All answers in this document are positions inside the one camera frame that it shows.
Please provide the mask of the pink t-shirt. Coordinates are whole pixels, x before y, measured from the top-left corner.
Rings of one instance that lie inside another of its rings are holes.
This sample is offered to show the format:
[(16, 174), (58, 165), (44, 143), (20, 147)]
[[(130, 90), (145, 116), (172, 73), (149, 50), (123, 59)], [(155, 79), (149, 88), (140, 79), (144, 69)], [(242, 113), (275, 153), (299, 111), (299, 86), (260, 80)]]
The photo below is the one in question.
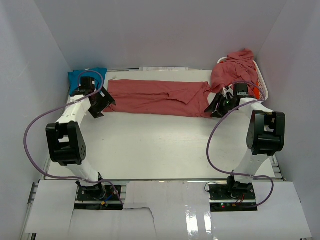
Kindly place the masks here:
[(178, 82), (155, 80), (109, 80), (107, 91), (115, 99), (104, 112), (171, 115), (210, 118), (211, 88), (208, 82)]
[(218, 93), (222, 88), (237, 81), (258, 83), (258, 74), (254, 64), (254, 53), (247, 48), (231, 52), (224, 62), (218, 63), (211, 72), (211, 91)]

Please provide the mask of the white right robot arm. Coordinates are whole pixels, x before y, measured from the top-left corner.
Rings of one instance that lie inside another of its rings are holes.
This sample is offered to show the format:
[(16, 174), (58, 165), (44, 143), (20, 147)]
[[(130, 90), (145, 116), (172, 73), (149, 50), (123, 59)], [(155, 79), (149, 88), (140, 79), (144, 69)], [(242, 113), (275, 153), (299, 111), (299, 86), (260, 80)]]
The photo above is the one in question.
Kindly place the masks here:
[(217, 93), (205, 109), (212, 118), (222, 123), (231, 113), (240, 111), (250, 120), (246, 135), (246, 153), (236, 169), (228, 172), (226, 195), (236, 200), (253, 188), (252, 182), (258, 179), (257, 171), (275, 153), (282, 151), (285, 144), (286, 116), (263, 106), (262, 101), (250, 95), (253, 83), (236, 81), (232, 91)]

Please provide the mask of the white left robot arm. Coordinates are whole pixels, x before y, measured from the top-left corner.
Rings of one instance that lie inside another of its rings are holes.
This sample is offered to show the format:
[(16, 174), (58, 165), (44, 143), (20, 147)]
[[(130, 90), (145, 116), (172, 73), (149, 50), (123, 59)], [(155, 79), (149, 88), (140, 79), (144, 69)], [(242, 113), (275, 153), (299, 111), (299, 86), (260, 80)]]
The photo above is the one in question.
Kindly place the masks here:
[(106, 187), (100, 182), (101, 174), (94, 170), (86, 160), (87, 147), (83, 138), (80, 125), (87, 113), (93, 118), (103, 117), (103, 110), (116, 101), (105, 88), (101, 92), (80, 100), (84, 96), (93, 93), (98, 87), (95, 79), (90, 76), (82, 76), (80, 85), (71, 94), (74, 102), (65, 108), (62, 116), (55, 123), (46, 126), (46, 138), (50, 159), (54, 163), (69, 169), (82, 181), (89, 180), (90, 186), (78, 183), (82, 191), (95, 200), (101, 200), (106, 196)]

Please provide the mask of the folded blue t-shirt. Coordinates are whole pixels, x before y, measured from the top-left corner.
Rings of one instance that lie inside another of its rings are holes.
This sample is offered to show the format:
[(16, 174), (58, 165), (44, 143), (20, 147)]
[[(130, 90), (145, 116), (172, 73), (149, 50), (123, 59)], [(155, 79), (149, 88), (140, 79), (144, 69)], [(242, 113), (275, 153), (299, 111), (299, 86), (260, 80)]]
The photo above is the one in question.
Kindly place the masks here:
[(99, 89), (103, 83), (100, 76), (102, 76), (103, 80), (105, 80), (107, 71), (107, 68), (96, 67), (89, 70), (74, 70), (72, 72), (68, 72), (68, 80), (70, 85), (69, 95), (71, 96), (72, 93), (79, 87), (82, 77), (94, 78), (95, 88)]

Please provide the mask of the pink t-shirt in basket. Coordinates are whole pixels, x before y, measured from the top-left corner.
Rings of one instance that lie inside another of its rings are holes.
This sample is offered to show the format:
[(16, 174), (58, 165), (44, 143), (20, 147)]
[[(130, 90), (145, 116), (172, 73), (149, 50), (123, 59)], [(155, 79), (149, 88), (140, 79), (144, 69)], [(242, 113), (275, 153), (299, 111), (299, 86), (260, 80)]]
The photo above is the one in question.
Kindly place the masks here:
[(211, 91), (218, 93), (222, 88), (237, 81), (258, 83), (258, 74), (254, 64), (254, 53), (247, 48), (231, 52), (224, 62), (218, 63), (211, 72)]

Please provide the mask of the white plastic laundry basket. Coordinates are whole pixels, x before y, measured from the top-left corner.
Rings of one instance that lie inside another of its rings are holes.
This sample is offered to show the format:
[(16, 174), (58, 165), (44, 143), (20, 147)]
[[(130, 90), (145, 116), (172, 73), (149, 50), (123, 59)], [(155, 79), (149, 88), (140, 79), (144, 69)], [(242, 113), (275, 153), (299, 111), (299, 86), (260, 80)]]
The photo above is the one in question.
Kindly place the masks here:
[(266, 86), (266, 83), (264, 81), (264, 78), (262, 76), (262, 73), (260, 71), (260, 68), (258, 66), (258, 64), (253, 60), (253, 63), (255, 64), (255, 71), (257, 72), (257, 75), (258, 75), (258, 84), (257, 86), (261, 89), (262, 92), (260, 92), (258, 90), (258, 93), (259, 93), (259, 98), (260, 99), (264, 99), (265, 101), (268, 99), (269, 97), (269, 92), (268, 92), (268, 89), (267, 89), (267, 86)]

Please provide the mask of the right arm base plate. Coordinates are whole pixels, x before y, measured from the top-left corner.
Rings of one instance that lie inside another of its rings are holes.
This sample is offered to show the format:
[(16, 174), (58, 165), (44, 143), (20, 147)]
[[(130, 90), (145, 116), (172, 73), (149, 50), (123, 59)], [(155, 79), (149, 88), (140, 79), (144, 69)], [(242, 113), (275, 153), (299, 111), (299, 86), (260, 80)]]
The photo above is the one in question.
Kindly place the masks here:
[(253, 187), (249, 191), (231, 193), (227, 184), (207, 182), (204, 191), (209, 194), (209, 205), (212, 213), (255, 212), (257, 200)]

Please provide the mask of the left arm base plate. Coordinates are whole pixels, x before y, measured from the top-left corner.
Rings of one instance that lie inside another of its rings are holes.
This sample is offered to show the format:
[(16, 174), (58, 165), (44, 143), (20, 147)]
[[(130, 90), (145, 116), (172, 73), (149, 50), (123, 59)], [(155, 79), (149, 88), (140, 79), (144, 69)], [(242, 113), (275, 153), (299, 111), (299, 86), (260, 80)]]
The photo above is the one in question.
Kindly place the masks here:
[(124, 186), (102, 185), (101, 183), (94, 186), (78, 186), (76, 193), (74, 209), (75, 210), (101, 210), (101, 211), (121, 211), (122, 203), (125, 200)]

